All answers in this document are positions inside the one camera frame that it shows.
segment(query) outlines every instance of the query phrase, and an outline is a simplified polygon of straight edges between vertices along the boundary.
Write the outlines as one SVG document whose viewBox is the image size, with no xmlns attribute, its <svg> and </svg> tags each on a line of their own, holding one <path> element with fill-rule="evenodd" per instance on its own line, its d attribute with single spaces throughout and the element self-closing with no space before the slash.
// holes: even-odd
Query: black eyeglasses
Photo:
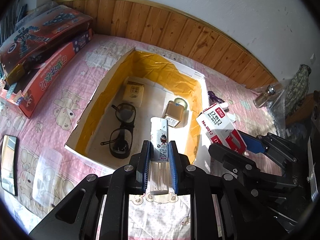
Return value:
<svg viewBox="0 0 320 240">
<path fill-rule="evenodd" d="M 116 117 L 121 122 L 121 125 L 120 128 L 111 133 L 109 141 L 101 142 L 100 144 L 108 144 L 110 153 L 114 157 L 125 159 L 131 151 L 136 109 L 133 105 L 126 103 L 118 106 L 112 105 L 111 107 L 116 110 Z"/>
</svg>

